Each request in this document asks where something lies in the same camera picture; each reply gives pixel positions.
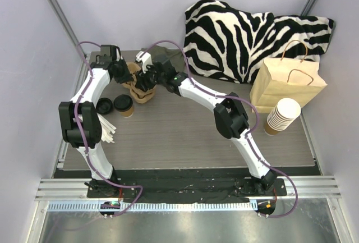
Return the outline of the brown paper bag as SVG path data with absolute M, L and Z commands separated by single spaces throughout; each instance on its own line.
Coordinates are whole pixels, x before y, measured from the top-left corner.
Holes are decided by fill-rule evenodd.
M 300 59 L 266 57 L 250 91 L 251 104 L 259 113 L 269 113 L 283 98 L 297 101 L 304 107 L 326 86 L 318 74 L 319 63 L 307 61 L 308 47 Z

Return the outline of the brown paper coffee cup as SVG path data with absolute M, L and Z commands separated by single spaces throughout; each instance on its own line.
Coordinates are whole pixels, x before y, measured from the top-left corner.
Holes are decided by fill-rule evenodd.
M 131 117 L 134 113 L 134 105 L 132 104 L 131 106 L 129 106 L 128 108 L 124 109 L 123 111 L 120 111 L 120 114 L 125 117 Z

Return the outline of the brown pulp cup carrier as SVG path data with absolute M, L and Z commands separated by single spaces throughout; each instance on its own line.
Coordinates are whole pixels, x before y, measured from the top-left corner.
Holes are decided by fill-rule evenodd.
M 127 62 L 128 70 L 132 76 L 132 81 L 122 83 L 122 86 L 130 91 L 134 101 L 139 104 L 144 104 L 152 99 L 156 92 L 156 87 L 143 91 L 135 86 L 137 82 L 136 74 L 141 71 L 141 67 L 134 62 Z

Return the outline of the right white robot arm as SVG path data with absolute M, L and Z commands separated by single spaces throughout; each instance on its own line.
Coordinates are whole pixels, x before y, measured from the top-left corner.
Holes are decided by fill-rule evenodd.
M 164 55 L 152 58 L 141 51 L 135 61 L 141 65 L 136 73 L 137 89 L 145 91 L 161 85 L 168 92 L 191 99 L 213 112 L 217 131 L 233 142 L 245 160 L 255 192 L 266 195 L 272 191 L 277 174 L 270 169 L 250 134 L 248 115 L 238 95 L 224 95 L 191 80 L 186 73 L 176 71 Z

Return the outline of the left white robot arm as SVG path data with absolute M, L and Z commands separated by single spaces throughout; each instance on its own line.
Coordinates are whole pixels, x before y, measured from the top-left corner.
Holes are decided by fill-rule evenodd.
M 84 60 L 88 75 L 81 88 L 71 100 L 61 102 L 58 111 L 63 140 L 81 153 L 90 168 L 88 187 L 112 198 L 121 186 L 102 148 L 102 126 L 96 105 L 111 80 L 121 84 L 132 77 L 118 46 L 100 45 L 99 48 L 94 62 Z

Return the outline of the black plastic cup lid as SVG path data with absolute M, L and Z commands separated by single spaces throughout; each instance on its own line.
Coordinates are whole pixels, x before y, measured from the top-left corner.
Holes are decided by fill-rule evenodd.
M 129 95 L 121 94 L 113 101 L 113 106 L 117 111 L 123 111 L 133 104 L 133 100 Z

